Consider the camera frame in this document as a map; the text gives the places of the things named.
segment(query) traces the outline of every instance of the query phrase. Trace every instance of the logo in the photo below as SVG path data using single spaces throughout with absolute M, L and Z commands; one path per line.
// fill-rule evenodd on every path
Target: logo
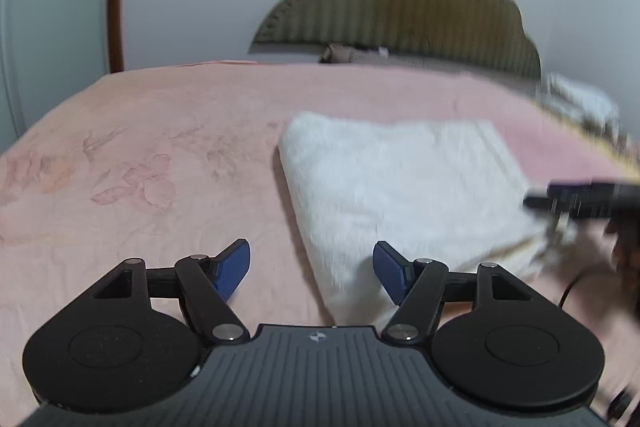
M 316 331 L 315 333 L 311 333 L 311 335 L 309 335 L 309 338 L 316 344 L 318 344 L 325 340 L 326 335 L 322 333 L 322 331 Z

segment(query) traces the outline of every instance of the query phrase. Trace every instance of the upholstered headboard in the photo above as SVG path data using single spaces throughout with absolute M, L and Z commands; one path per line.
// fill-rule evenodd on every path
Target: upholstered headboard
M 254 42 L 384 46 L 540 77 L 512 0 L 283 0 Z

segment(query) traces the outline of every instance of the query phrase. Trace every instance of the black cable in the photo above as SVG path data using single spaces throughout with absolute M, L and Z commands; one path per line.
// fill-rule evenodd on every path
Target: black cable
M 607 423 L 617 422 L 631 405 L 634 394 L 628 387 L 620 391 L 607 407 Z
M 639 427 L 640 426 L 640 404 L 636 405 L 636 408 L 631 413 L 631 416 L 626 421 L 626 427 Z
M 571 290 L 574 289 L 574 286 L 577 285 L 578 282 L 585 279 L 586 277 L 590 277 L 591 275 L 615 275 L 616 273 L 611 270 L 611 267 L 608 264 L 596 264 L 594 266 L 587 266 L 586 268 L 581 269 L 578 272 L 573 280 L 569 283 L 569 285 L 565 288 L 564 293 L 562 293 L 562 297 L 558 302 L 558 307 L 562 309 L 564 306 L 564 302 L 566 298 L 571 293 Z

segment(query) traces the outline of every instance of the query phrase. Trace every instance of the folded white towel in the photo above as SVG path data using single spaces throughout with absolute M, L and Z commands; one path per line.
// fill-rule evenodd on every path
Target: folded white towel
M 546 244 L 546 221 L 522 210 L 528 183 L 493 125 L 378 125 L 297 116 L 279 143 L 296 219 L 338 325 L 383 325 L 394 311 L 371 253 L 388 241 L 409 260 L 475 272 L 484 259 L 517 275 Z

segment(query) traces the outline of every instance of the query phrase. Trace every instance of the bed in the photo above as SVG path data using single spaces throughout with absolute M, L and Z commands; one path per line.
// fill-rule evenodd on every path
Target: bed
M 205 63 L 105 76 L 0 157 L 0 425 L 36 407 L 20 364 L 30 334 L 127 257 L 173 266 L 244 237 L 252 265 L 230 303 L 250 330 L 332 323 L 276 149 L 300 110 L 380 122 L 486 118 L 537 184 L 628 176 L 526 98 L 469 73 Z M 601 231 L 585 230 L 535 287 L 558 299 L 581 266 L 608 255 Z M 179 316 L 177 303 L 154 307 Z M 584 282 L 566 309 L 604 344 L 601 395 L 640 383 L 640 331 L 616 281 Z

